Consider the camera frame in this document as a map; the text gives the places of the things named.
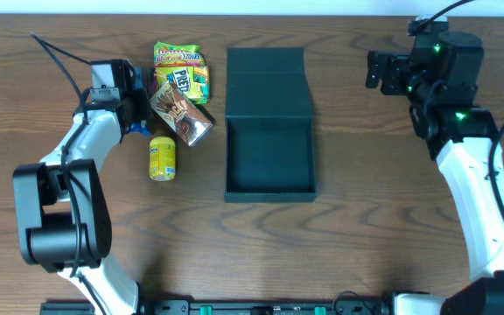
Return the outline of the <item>blue cookie package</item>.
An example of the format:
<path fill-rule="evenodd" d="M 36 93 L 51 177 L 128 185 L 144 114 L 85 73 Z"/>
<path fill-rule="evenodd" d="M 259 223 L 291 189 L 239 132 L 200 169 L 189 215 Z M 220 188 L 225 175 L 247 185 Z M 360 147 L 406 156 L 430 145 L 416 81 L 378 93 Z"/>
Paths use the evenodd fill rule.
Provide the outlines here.
<path fill-rule="evenodd" d="M 134 86 L 131 96 L 134 109 L 130 132 L 138 132 L 148 137 L 151 134 L 148 125 L 148 121 L 151 119 L 150 98 L 147 93 L 148 73 L 142 67 L 135 67 L 134 70 Z"/>

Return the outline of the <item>brown Pocky box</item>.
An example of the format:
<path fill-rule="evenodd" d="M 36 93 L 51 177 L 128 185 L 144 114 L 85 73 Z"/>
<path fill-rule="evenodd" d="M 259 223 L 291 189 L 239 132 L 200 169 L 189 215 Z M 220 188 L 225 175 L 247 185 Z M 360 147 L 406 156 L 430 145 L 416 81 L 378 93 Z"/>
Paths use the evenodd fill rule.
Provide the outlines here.
<path fill-rule="evenodd" d="M 166 82 L 150 98 L 151 108 L 190 147 L 194 146 L 213 123 L 178 89 Z"/>

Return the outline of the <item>dark green flip-lid box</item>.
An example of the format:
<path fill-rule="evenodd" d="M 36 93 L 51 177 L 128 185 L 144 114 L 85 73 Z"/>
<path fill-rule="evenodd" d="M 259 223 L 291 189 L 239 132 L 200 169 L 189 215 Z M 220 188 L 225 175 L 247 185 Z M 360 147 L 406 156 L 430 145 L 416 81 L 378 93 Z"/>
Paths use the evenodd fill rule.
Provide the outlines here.
<path fill-rule="evenodd" d="M 225 121 L 225 202 L 316 199 L 314 110 L 303 49 L 228 49 Z"/>

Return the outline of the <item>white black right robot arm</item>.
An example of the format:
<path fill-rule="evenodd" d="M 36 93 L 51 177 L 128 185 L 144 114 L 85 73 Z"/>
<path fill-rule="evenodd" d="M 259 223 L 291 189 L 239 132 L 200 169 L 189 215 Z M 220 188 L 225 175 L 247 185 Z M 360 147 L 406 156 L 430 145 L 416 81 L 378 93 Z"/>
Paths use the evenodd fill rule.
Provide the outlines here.
<path fill-rule="evenodd" d="M 484 57 L 469 33 L 418 34 L 411 52 L 371 51 L 367 88 L 409 99 L 416 135 L 454 199 L 470 283 L 450 297 L 394 293 L 390 314 L 504 314 L 504 166 L 492 114 L 474 104 Z"/>

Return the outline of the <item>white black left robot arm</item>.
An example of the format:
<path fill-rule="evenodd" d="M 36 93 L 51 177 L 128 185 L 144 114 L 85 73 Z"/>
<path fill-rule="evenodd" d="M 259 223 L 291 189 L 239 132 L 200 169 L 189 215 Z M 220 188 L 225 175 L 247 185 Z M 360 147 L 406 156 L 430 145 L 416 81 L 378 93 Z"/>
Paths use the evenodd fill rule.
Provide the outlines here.
<path fill-rule="evenodd" d="M 149 69 L 93 61 L 72 127 L 36 164 L 12 175 L 20 253 L 72 283 L 96 314 L 138 314 L 138 283 L 111 255 L 112 225 L 99 170 L 109 152 L 151 116 Z"/>

